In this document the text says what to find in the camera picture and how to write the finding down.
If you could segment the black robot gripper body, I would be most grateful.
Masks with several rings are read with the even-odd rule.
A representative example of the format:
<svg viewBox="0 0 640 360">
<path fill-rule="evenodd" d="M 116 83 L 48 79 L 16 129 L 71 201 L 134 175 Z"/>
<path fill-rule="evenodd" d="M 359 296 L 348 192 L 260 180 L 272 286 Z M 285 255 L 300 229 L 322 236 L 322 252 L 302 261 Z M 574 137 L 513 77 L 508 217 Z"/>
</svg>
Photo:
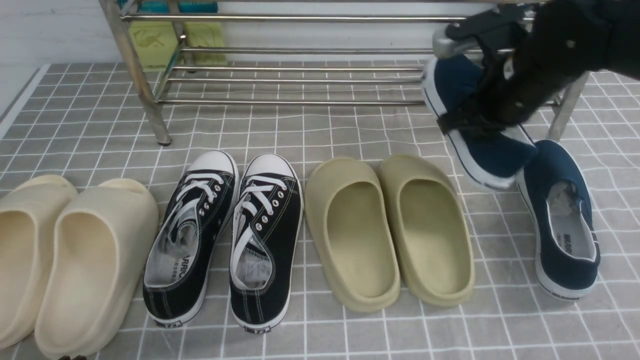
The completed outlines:
<svg viewBox="0 0 640 360">
<path fill-rule="evenodd" d="M 587 71 L 604 69 L 613 30 L 611 0 L 551 0 L 528 36 L 482 85 L 482 116 L 516 126 Z"/>
</svg>

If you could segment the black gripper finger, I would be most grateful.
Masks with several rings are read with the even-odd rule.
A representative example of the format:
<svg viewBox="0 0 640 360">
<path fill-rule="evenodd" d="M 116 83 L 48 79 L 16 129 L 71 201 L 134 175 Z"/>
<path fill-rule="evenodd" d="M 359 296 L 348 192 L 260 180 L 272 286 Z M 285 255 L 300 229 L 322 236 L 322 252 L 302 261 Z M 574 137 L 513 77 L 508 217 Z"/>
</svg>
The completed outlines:
<svg viewBox="0 0 640 360">
<path fill-rule="evenodd" d="M 503 123 L 484 116 L 477 95 L 467 96 L 457 107 L 439 116 L 438 127 L 444 135 L 458 131 L 473 137 L 496 136 L 506 129 Z"/>
<path fill-rule="evenodd" d="M 523 23 L 535 5 L 497 5 L 450 23 L 432 35 L 432 50 L 439 59 L 450 59 L 480 48 L 485 56 L 516 48 L 527 36 Z"/>
</svg>

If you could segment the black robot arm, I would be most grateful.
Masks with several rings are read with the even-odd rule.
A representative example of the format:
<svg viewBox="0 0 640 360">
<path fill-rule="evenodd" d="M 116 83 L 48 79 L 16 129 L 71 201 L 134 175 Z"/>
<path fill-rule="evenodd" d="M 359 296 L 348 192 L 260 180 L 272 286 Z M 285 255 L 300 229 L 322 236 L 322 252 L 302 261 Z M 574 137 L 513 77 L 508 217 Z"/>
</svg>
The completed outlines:
<svg viewBox="0 0 640 360">
<path fill-rule="evenodd" d="M 637 0 L 549 0 L 504 4 L 439 30 L 434 55 L 450 59 L 478 47 L 483 75 L 475 91 L 439 117 L 443 133 L 497 133 L 521 125 L 586 72 L 639 79 Z"/>
</svg>

